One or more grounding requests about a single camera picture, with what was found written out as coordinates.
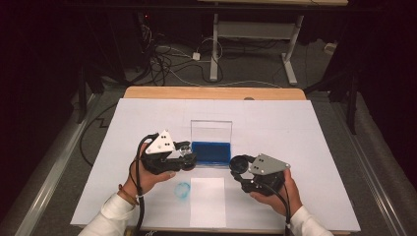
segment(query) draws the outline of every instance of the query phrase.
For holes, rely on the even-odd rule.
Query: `hand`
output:
[[[284,178],[285,178],[285,187],[288,191],[288,198],[290,203],[290,209],[291,209],[291,217],[294,215],[294,213],[303,205],[301,203],[300,194],[298,192],[297,185],[295,184],[294,179],[291,178],[291,171],[289,169],[284,170]],[[287,195],[285,193],[285,188],[282,187],[278,192],[287,202]],[[273,210],[276,212],[286,215],[285,206],[282,203],[282,201],[279,199],[276,195],[271,195],[266,197],[265,195],[262,195],[258,192],[251,192],[249,194],[252,198],[254,198],[256,201],[262,204],[270,205]]]
[[[141,146],[141,153],[144,151],[146,145],[147,144],[143,144]],[[131,165],[130,171],[131,171],[131,175],[134,178],[136,178],[136,163],[133,163]],[[144,166],[142,165],[142,162],[140,161],[139,162],[139,175],[140,175],[140,178],[141,178],[141,187],[142,187],[142,190],[145,194],[145,193],[149,192],[156,183],[163,182],[163,181],[169,180],[172,177],[174,177],[175,172],[174,171],[167,171],[167,172],[160,173],[158,175],[154,175],[154,174],[150,173],[149,171],[147,171],[144,168]],[[133,182],[132,178],[129,175],[128,175],[128,179],[126,180],[125,184],[123,185],[123,189],[126,191],[126,193],[128,193],[133,198],[138,193],[137,190],[136,190],[135,183]],[[126,196],[124,196],[123,193],[121,193],[119,191],[117,194],[120,197],[122,197],[123,199],[126,200]]]

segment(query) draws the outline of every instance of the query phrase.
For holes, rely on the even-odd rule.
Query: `blue block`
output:
[[[228,165],[230,143],[192,142],[191,149],[197,155],[198,164]]]

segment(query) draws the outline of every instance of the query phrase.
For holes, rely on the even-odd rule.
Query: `table leg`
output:
[[[214,20],[212,23],[212,52],[211,52],[211,64],[209,69],[209,79],[212,82],[217,81],[217,39],[218,39],[218,14],[214,14]]]
[[[288,82],[292,86],[297,85],[297,79],[295,78],[294,70],[291,66],[291,55],[295,47],[295,43],[297,42],[298,33],[300,32],[301,24],[303,23],[304,16],[298,16],[297,23],[294,26],[294,29],[291,33],[291,39],[288,45],[287,53],[282,53],[282,63],[284,64],[284,69],[287,74]]]

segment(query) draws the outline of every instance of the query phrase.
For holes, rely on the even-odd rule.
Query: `white board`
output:
[[[232,156],[264,153],[289,163],[303,204],[325,228],[360,230],[308,100],[121,99],[71,224],[88,224],[110,195],[117,192],[118,184],[127,178],[128,166],[143,137],[167,129],[174,142],[190,141],[192,120],[231,121]],[[143,227],[190,230],[198,225],[190,220],[192,206],[197,206],[193,202],[196,197],[176,195],[176,188],[185,184],[193,191],[191,182],[196,178],[224,179],[224,203],[219,204],[225,205],[225,222],[217,217],[219,220],[211,227],[196,228],[228,232],[272,232],[284,228],[284,217],[245,194],[228,168],[181,171],[173,179],[157,184],[145,195]],[[138,215],[137,208],[130,226],[136,225]]]

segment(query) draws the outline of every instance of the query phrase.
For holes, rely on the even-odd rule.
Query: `wrist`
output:
[[[298,209],[300,209],[302,206],[303,205],[301,203],[297,204],[295,206],[291,206],[291,215],[290,215],[290,217],[292,217],[298,211]]]
[[[119,192],[117,192],[117,195],[120,196],[120,198],[124,199],[126,202],[131,204],[132,206],[138,205],[138,200],[136,199],[136,194],[132,193],[132,191],[127,190],[127,188],[124,188],[124,186],[119,184]]]

